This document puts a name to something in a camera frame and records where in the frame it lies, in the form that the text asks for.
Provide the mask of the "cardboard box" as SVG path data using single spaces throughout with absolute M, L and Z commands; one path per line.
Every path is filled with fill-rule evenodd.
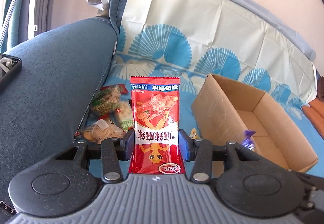
M 201 136 L 214 145 L 242 143 L 254 131 L 255 152 L 284 169 L 307 172 L 318 156 L 295 122 L 267 92 L 209 74 L 192 103 Z

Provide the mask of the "clear biscuit packet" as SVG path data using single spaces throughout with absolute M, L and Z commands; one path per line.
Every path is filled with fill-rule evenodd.
M 108 138 L 123 138 L 125 132 L 115 125 L 112 120 L 99 119 L 83 131 L 86 140 L 101 144 Z

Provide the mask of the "purple candy wrapper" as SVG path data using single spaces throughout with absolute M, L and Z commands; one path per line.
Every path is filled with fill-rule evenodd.
M 252 139 L 254 134 L 255 134 L 255 131 L 253 131 L 253 130 L 245 130 L 243 133 L 244 140 L 242 141 L 242 146 L 245 148 L 248 148 L 251 151 L 255 151 L 255 143 Z

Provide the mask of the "small red snack packet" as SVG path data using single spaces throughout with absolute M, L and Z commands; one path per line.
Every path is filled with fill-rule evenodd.
M 118 89 L 122 95 L 126 95 L 129 93 L 125 84 L 114 84 L 114 85 L 103 86 L 100 88 L 101 91 L 108 90 L 108 89 Z

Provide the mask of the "blue white patterned cover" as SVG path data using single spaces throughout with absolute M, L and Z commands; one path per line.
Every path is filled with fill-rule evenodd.
M 314 99 L 312 49 L 295 31 L 248 0 L 109 0 L 119 32 L 108 84 L 131 76 L 181 80 L 181 126 L 196 127 L 191 104 L 205 77 L 218 74 L 269 93 L 318 156 L 323 139 L 302 111 Z

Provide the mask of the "orange cushion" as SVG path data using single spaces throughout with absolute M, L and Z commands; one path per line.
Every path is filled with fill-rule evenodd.
M 309 105 L 303 105 L 302 110 L 306 117 L 311 121 L 314 128 L 320 134 L 322 138 L 324 138 L 324 103 L 315 98 Z

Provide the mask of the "red spicy snack packet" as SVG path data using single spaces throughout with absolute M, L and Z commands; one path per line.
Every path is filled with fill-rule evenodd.
M 180 78 L 132 76 L 134 149 L 131 174 L 185 173 L 178 140 Z

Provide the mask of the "green round nut cracker pack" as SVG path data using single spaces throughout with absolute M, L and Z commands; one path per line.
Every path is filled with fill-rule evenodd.
M 121 93 L 118 89 L 100 91 L 93 99 L 90 111 L 96 116 L 112 113 L 120 101 Z

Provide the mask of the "green white rice cracker pack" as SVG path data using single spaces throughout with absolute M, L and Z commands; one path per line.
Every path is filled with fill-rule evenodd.
M 114 111 L 118 126 L 125 132 L 134 127 L 133 111 L 128 101 L 119 101 Z

